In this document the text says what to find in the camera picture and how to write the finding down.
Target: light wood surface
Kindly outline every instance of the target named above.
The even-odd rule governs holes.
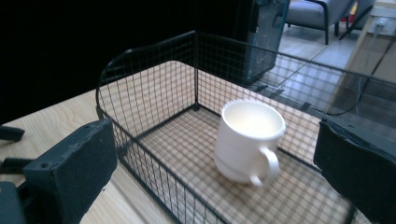
[[[53,105],[6,126],[25,130],[20,142],[0,141],[0,160],[37,158],[80,126],[97,120],[94,91]],[[17,186],[23,175],[0,175]],[[118,165],[81,223],[173,223],[132,176]]]

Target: gray chair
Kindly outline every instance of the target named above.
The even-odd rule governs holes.
[[[358,0],[358,8],[355,12],[355,20],[352,25],[340,36],[342,40],[347,34],[350,34],[353,30],[362,30],[364,24],[369,18],[370,11],[373,8],[375,0]]]
[[[285,23],[322,30],[329,44],[329,27],[338,36],[339,21],[347,17],[356,0],[301,0],[291,2]]]

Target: chair leg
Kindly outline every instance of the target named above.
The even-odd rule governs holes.
[[[349,29],[349,16],[346,16],[346,29]]]
[[[326,45],[329,45],[329,27],[327,27],[327,28],[324,30],[324,32],[325,32],[325,38],[326,38],[325,44],[326,44]]]
[[[339,30],[340,30],[340,22],[336,22],[334,25],[334,35],[335,36],[338,36]]]

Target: wire mesh basket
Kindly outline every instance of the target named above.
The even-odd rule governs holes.
[[[318,123],[329,116],[348,119],[394,142],[394,88],[190,32],[114,58],[96,100],[99,117],[113,119],[120,162],[176,222],[365,223],[313,163]],[[271,105],[287,123],[276,152],[281,172],[270,188],[234,183],[212,159],[219,112],[241,98]]]

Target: metal grid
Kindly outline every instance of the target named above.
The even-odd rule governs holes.
[[[265,71],[247,66],[246,58],[257,55],[269,64]],[[356,87],[340,81],[345,77],[370,81]],[[176,222],[364,223],[312,159],[318,122],[330,114],[395,140],[395,118],[387,111],[394,101],[368,91],[377,81],[191,32],[127,50],[110,62],[97,89],[98,115],[114,120],[119,160]],[[364,110],[373,107],[365,102],[369,97],[381,99],[375,111],[389,113],[391,122]],[[239,98],[273,106],[287,123],[276,152],[281,173],[266,189],[227,180],[212,159],[220,109]],[[353,108],[345,109],[351,102]]]

